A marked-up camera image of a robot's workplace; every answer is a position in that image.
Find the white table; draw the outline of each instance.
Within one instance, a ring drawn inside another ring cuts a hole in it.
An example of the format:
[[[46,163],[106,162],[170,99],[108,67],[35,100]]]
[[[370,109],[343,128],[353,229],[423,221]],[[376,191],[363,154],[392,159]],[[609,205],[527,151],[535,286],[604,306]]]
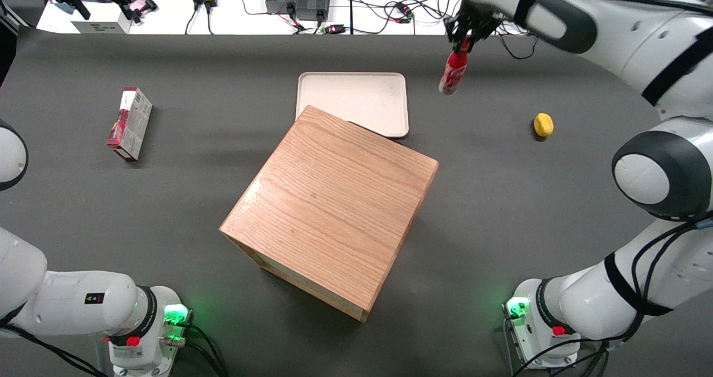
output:
[[[147,13],[141,24],[132,25],[129,34],[132,35],[182,35],[185,32],[186,24],[193,14],[193,2],[191,0],[153,0],[159,9],[156,12]],[[245,8],[250,13],[265,12],[265,0],[244,0]],[[381,17],[385,17],[384,11],[375,8],[374,11],[364,4],[384,6],[389,1],[400,0],[354,0],[354,29],[367,32],[378,32],[387,22]],[[441,0],[441,10],[446,9],[446,1]],[[447,12],[453,14],[459,7],[460,0],[450,0]],[[211,12],[211,30],[216,35],[289,35],[295,32],[295,28],[289,25],[284,19],[275,14],[252,15],[245,12],[241,0],[217,0],[218,6]],[[438,0],[428,0],[425,4],[437,7]],[[113,3],[101,4],[102,6],[115,6]],[[410,24],[397,24],[388,22],[382,34],[385,35],[444,35],[443,22],[430,17],[426,10],[417,7],[413,9],[415,19]],[[37,28],[49,32],[57,33],[79,33],[69,21],[70,15],[56,7],[53,2],[47,4]],[[300,22],[307,28],[316,27],[316,22]],[[323,26],[333,24],[344,24],[349,26],[349,0],[331,0],[329,18]],[[198,14],[189,26],[190,35],[207,35],[207,14],[206,9],[201,6]]]

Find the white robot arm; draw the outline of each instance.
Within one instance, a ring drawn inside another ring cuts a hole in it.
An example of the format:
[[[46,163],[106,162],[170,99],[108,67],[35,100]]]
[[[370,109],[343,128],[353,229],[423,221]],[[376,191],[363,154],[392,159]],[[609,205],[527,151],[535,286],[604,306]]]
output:
[[[13,187],[27,169],[27,146],[12,126],[0,119],[0,191]]]
[[[17,184],[25,143],[0,120],[0,191]],[[102,334],[120,375],[168,375],[189,313],[165,286],[107,271],[47,271],[44,254],[0,227],[0,336]]]
[[[468,1],[611,71],[664,120],[612,161],[621,192],[658,220],[595,266],[524,281],[506,304],[524,367],[566,367],[578,340],[631,338],[713,288],[713,232],[693,224],[713,210],[713,10],[698,0]]]

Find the wooden box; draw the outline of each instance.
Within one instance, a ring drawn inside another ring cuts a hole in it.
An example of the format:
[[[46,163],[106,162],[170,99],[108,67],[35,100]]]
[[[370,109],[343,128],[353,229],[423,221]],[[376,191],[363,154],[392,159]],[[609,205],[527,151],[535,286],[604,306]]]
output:
[[[221,232],[265,270],[363,322],[437,169],[308,106]]]

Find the beige tray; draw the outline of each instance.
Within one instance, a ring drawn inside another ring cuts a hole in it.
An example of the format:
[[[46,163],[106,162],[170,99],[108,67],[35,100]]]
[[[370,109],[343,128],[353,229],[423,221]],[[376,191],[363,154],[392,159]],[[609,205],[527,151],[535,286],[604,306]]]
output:
[[[308,105],[388,138],[408,134],[406,79],[395,72],[305,72],[295,120]]]

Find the red button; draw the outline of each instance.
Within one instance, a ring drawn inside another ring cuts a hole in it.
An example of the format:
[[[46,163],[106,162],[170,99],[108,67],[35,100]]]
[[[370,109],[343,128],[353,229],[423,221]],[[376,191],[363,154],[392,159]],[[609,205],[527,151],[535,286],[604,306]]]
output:
[[[127,346],[138,346],[138,343],[141,341],[141,338],[137,336],[130,336],[126,339],[126,344]]]
[[[560,336],[567,334],[567,331],[562,326],[554,326],[552,328],[552,334],[555,334],[555,336]]]

